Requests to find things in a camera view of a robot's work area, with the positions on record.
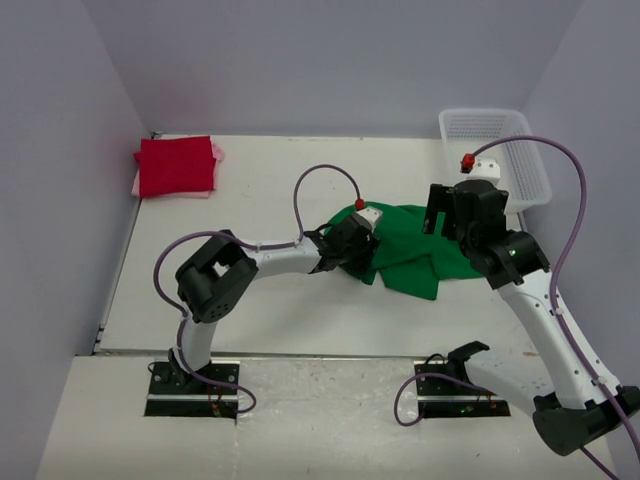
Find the green t shirt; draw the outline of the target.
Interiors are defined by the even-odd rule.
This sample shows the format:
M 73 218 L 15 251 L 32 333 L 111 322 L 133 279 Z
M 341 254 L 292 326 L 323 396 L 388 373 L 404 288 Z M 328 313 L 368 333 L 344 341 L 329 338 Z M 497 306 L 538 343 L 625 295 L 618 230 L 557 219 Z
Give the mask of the green t shirt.
M 388 289 L 425 300 L 434 300 L 439 283 L 476 279 L 480 276 L 460 252 L 458 244 L 436 232 L 423 232 L 426 208 L 419 205 L 389 205 L 369 202 L 382 213 L 375 235 L 380 244 L 369 267 L 358 273 L 341 269 L 365 285 L 377 277 Z

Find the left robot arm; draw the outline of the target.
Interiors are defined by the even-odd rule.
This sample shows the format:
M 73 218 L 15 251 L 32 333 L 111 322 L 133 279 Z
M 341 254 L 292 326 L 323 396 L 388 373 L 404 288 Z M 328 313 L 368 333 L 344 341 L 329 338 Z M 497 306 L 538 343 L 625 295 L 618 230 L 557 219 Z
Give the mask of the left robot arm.
M 169 362 L 172 380 L 195 393 L 208 379 L 210 347 L 217 323 L 256 280 L 285 274 L 316 274 L 344 267 L 362 273 L 380 244 L 375 235 L 382 213 L 365 208 L 329 226 L 306 231 L 289 243 L 243 242 L 229 231 L 214 232 L 177 270 L 181 322 Z

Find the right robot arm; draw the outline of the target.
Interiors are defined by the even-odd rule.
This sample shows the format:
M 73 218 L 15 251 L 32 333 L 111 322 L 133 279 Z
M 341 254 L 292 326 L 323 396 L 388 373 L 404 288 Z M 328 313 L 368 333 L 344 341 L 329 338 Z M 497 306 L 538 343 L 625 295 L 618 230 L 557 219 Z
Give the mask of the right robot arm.
M 474 341 L 449 353 L 446 380 L 459 393 L 476 386 L 505 399 L 531 417 L 550 450 L 567 456 L 637 414 L 639 389 L 622 385 L 598 358 L 552 288 L 553 272 L 535 238 L 507 228 L 507 199 L 487 180 L 433 184 L 423 231 L 457 242 L 521 322 L 546 371 L 537 374 Z

